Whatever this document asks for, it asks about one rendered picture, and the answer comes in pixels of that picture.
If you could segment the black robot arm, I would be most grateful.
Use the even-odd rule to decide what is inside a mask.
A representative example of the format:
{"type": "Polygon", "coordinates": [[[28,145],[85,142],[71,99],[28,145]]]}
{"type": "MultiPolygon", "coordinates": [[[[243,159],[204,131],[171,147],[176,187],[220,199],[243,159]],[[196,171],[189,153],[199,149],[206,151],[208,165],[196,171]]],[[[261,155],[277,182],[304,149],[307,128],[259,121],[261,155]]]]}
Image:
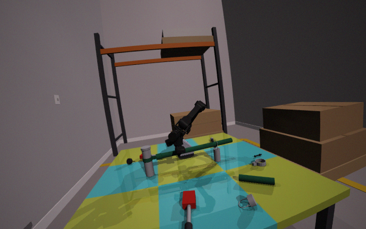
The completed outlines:
{"type": "Polygon", "coordinates": [[[204,104],[202,101],[197,101],[194,105],[195,107],[192,109],[192,111],[187,116],[184,116],[182,119],[180,119],[174,126],[175,129],[169,133],[168,139],[165,140],[167,146],[176,145],[175,141],[179,137],[189,134],[192,127],[192,122],[196,116],[206,108],[206,104],[204,104]]]}

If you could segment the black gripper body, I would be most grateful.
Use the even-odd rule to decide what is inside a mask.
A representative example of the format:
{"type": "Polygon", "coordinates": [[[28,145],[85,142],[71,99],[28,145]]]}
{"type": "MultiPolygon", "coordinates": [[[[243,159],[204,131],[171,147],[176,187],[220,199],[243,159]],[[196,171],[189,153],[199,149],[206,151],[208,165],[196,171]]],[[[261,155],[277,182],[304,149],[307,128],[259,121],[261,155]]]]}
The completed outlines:
{"type": "Polygon", "coordinates": [[[175,151],[176,153],[185,153],[185,148],[182,146],[183,145],[183,136],[179,137],[176,141],[176,148],[175,151]]]}

